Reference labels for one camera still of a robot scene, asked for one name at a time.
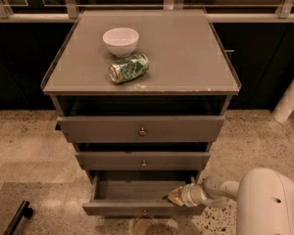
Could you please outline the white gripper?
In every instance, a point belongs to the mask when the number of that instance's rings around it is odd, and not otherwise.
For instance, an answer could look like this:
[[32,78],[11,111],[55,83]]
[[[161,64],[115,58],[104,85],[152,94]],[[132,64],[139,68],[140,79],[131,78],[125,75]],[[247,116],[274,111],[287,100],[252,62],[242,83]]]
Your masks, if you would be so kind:
[[191,183],[170,191],[168,199],[180,207],[184,205],[187,207],[197,207],[207,201],[207,194],[201,185]]

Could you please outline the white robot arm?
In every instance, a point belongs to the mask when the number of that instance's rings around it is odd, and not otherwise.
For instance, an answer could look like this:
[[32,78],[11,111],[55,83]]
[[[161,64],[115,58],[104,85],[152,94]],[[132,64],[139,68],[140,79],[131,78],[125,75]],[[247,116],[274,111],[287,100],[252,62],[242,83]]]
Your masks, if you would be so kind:
[[227,112],[206,170],[169,199],[234,205],[234,235],[294,235],[294,77],[271,112]]

